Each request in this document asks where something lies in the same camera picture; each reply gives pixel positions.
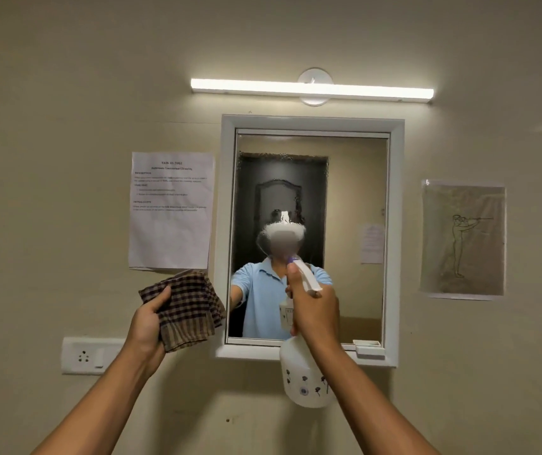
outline electrical outlet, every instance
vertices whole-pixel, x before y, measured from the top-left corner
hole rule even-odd
[[[64,337],[60,367],[63,374],[101,375],[123,346],[124,338]]]

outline mirror frame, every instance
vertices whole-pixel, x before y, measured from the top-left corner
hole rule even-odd
[[[382,301],[382,340],[379,344],[343,344],[360,365],[397,367],[399,359],[399,287],[401,268],[402,171],[404,159],[403,119],[317,118],[303,116],[260,116],[224,114],[221,151],[218,157],[218,198],[213,284],[225,307],[233,241],[233,191],[236,180],[237,134],[257,133],[314,135],[329,137],[378,137],[388,139],[387,205],[385,213],[384,297]],[[227,322],[214,344],[216,357],[252,360],[279,360],[282,342],[263,339],[235,339],[228,342]]]

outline hand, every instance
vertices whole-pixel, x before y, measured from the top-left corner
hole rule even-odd
[[[144,365],[147,377],[155,373],[165,357],[163,343],[159,340],[157,311],[169,300],[171,291],[168,284],[162,293],[136,310],[122,348],[122,352],[126,352]]]
[[[288,265],[288,287],[294,299],[292,335],[302,334],[307,344],[331,342],[338,344],[338,300],[332,286],[322,284],[317,297],[308,295],[302,287],[302,275],[294,263]]]

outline checkered cloth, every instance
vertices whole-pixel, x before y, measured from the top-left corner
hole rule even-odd
[[[201,272],[172,276],[139,290],[142,303],[157,297],[168,284],[172,294],[157,312],[165,351],[177,351],[213,336],[227,312],[210,279]]]

